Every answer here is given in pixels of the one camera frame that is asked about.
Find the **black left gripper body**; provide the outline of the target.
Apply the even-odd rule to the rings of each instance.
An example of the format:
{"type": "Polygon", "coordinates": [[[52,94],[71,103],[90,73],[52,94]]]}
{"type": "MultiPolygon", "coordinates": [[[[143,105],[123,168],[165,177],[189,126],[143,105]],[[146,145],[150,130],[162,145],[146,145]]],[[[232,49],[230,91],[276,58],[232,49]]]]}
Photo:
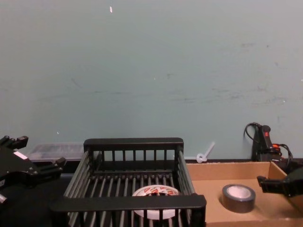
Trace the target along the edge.
{"type": "Polygon", "coordinates": [[[28,157],[7,147],[0,148],[0,188],[18,183],[31,184],[38,168],[28,157]]]}

